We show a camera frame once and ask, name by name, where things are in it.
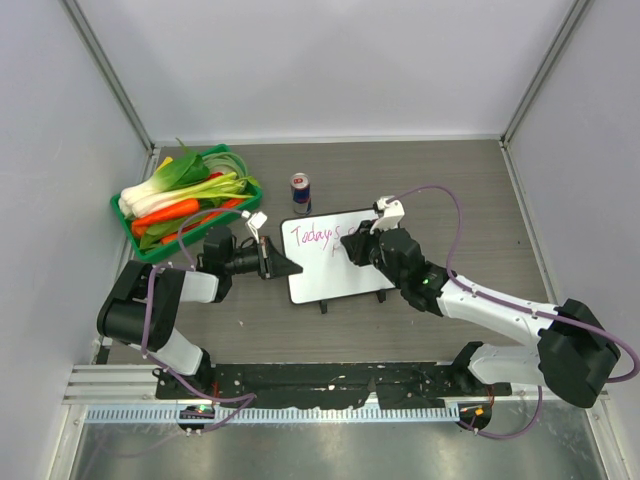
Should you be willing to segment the white whiteboard black frame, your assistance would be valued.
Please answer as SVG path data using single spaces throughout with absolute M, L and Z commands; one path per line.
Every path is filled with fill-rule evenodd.
M 393 284 L 372 266 L 354 265 L 340 239 L 354 233 L 373 210 L 362 209 L 286 219 L 280 224 L 284 255 L 302 267 L 288 277 L 296 305 L 391 290 Z

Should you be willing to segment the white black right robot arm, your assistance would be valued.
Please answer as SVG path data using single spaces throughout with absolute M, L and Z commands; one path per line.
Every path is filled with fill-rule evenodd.
M 615 342 L 580 301 L 557 306 L 481 290 L 426 260 L 403 228 L 380 231 L 365 220 L 340 242 L 354 265 L 374 267 L 414 309 L 468 321 L 516 341 L 504 348 L 475 345 L 469 360 L 451 371 L 462 394 L 475 394 L 486 384 L 523 383 L 590 408 L 620 358 Z

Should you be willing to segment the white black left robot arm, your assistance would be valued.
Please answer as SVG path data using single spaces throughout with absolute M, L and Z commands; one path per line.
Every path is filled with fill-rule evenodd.
M 200 399 L 213 392 L 214 367 L 209 353 L 176 328 L 179 306 L 221 302 L 235 275 L 255 273 L 270 280 L 302 272 L 268 236 L 238 243 L 229 227 L 214 226 L 193 270 L 129 261 L 99 310 L 97 330 L 151 356 L 164 370 L 161 381 Z

